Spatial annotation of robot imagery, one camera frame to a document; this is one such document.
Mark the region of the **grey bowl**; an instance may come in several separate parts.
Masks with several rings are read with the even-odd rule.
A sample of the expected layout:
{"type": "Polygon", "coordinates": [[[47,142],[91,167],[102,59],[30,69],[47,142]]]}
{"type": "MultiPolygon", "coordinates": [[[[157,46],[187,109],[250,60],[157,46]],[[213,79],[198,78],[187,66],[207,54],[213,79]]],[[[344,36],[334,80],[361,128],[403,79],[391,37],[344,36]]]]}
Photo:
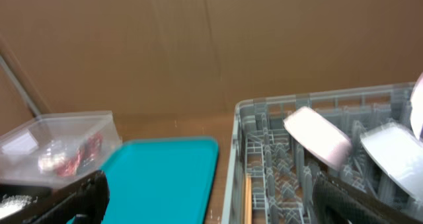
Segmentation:
{"type": "Polygon", "coordinates": [[[360,141],[373,162],[397,186],[422,200],[422,141],[394,122],[361,134],[360,141]]]}

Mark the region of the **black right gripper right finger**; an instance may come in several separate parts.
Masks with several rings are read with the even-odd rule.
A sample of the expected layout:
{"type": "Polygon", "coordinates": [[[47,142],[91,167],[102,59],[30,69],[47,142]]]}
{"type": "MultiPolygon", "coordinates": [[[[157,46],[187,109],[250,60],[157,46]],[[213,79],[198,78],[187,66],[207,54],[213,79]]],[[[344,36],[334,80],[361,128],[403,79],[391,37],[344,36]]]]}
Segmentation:
{"type": "Polygon", "coordinates": [[[312,201],[318,223],[422,224],[339,178],[321,172],[315,178],[312,201]]]}

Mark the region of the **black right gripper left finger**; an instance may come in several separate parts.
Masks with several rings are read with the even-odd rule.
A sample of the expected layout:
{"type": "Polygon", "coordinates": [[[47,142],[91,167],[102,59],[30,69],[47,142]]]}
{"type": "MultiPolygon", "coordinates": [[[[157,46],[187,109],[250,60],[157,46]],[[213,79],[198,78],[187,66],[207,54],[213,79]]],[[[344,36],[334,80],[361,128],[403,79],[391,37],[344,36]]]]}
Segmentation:
{"type": "Polygon", "coordinates": [[[46,199],[30,204],[1,219],[1,223],[101,223],[104,219],[110,190],[106,175],[94,171],[57,190],[46,199]]]}

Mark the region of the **wooden chopstick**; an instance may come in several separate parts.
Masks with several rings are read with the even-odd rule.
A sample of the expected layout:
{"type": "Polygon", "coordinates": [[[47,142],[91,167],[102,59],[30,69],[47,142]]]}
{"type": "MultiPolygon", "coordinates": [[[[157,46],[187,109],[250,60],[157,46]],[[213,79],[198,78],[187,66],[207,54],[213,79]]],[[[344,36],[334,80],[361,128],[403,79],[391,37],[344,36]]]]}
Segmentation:
{"type": "Polygon", "coordinates": [[[252,223],[252,179],[249,174],[245,177],[245,211],[244,224],[252,223]]]}

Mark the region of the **pink bowl with rice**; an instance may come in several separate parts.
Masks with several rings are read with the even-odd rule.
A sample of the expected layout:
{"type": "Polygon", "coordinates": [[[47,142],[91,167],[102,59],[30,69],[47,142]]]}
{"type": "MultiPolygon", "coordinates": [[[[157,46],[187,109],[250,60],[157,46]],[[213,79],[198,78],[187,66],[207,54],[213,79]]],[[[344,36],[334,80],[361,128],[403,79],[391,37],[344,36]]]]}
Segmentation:
{"type": "Polygon", "coordinates": [[[284,119],[287,132],[308,152],[334,170],[340,170],[352,151],[352,142],[335,125],[309,107],[284,119]]]}

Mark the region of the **white round plate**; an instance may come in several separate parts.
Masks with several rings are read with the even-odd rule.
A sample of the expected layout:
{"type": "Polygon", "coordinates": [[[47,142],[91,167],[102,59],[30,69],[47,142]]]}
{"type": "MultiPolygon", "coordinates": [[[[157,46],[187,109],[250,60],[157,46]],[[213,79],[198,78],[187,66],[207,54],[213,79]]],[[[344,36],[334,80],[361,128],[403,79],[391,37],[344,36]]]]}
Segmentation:
{"type": "Polygon", "coordinates": [[[410,103],[412,106],[410,126],[416,139],[422,140],[422,75],[419,76],[414,85],[410,103]]]}

